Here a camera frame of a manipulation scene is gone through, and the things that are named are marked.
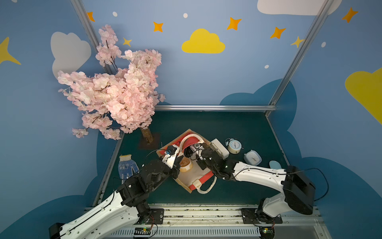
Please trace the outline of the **white rectangular digital clock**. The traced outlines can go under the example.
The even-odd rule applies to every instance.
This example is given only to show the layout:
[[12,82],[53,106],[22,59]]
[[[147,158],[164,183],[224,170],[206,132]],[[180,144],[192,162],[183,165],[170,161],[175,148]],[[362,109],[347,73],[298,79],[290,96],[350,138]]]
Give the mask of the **white rectangular digital clock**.
[[229,151],[217,138],[211,141],[210,146],[223,160],[229,157]]

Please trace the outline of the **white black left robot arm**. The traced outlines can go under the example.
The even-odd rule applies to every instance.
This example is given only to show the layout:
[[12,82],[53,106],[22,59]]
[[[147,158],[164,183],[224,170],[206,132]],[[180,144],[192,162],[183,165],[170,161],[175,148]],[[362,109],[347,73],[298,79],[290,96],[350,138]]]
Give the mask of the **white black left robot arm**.
[[73,221],[55,223],[49,228],[51,239],[103,239],[111,233],[151,215],[147,199],[167,178],[176,178],[183,157],[152,160],[129,177],[106,200]]

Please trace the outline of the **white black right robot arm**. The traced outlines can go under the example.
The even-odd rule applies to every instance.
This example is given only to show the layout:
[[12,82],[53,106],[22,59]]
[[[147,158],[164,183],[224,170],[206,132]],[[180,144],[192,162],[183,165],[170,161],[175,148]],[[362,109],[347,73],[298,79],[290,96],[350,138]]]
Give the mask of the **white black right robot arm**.
[[295,211],[303,215],[313,213],[315,185],[295,166],[287,169],[270,169],[246,164],[232,159],[223,159],[211,147],[194,150],[197,163],[210,169],[214,176],[225,181],[250,182],[263,185],[279,194],[261,200],[256,212],[259,220],[267,222],[278,215]]

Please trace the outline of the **beige red canvas tote bag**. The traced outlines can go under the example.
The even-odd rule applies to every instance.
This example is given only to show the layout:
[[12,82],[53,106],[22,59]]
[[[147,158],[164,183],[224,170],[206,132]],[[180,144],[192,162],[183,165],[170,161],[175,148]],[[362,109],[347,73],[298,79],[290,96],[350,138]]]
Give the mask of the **beige red canvas tote bag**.
[[[160,158],[163,158],[165,155],[165,150],[169,145],[177,145],[181,150],[181,155],[184,156],[183,151],[190,145],[200,143],[203,146],[209,147],[210,141],[199,135],[198,133],[188,129],[183,134],[178,136],[176,139],[163,146],[160,150],[157,151],[157,155]],[[182,186],[189,193],[192,193],[194,190],[198,191],[200,194],[207,194],[215,185],[217,178],[214,176],[213,172],[210,169],[202,170],[198,164],[197,160],[192,160],[193,168],[185,173],[180,172],[179,176],[175,181]],[[214,178],[211,186],[206,190],[202,190],[201,187],[209,179]]]

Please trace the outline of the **light blue square alarm clock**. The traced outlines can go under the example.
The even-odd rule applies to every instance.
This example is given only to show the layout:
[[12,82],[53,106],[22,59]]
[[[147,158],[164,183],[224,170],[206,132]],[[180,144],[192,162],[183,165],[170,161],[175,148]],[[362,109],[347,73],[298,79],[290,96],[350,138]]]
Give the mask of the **light blue square alarm clock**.
[[244,154],[244,161],[253,166],[258,166],[262,162],[262,158],[258,152],[250,150]]

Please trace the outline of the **white round alarm clock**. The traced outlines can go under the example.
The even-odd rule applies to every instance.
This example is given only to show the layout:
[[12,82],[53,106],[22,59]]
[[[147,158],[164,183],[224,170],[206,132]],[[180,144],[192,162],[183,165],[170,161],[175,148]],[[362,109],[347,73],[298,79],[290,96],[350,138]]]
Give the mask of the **white round alarm clock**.
[[225,140],[225,145],[231,154],[238,154],[242,149],[241,142],[234,138],[227,138]]

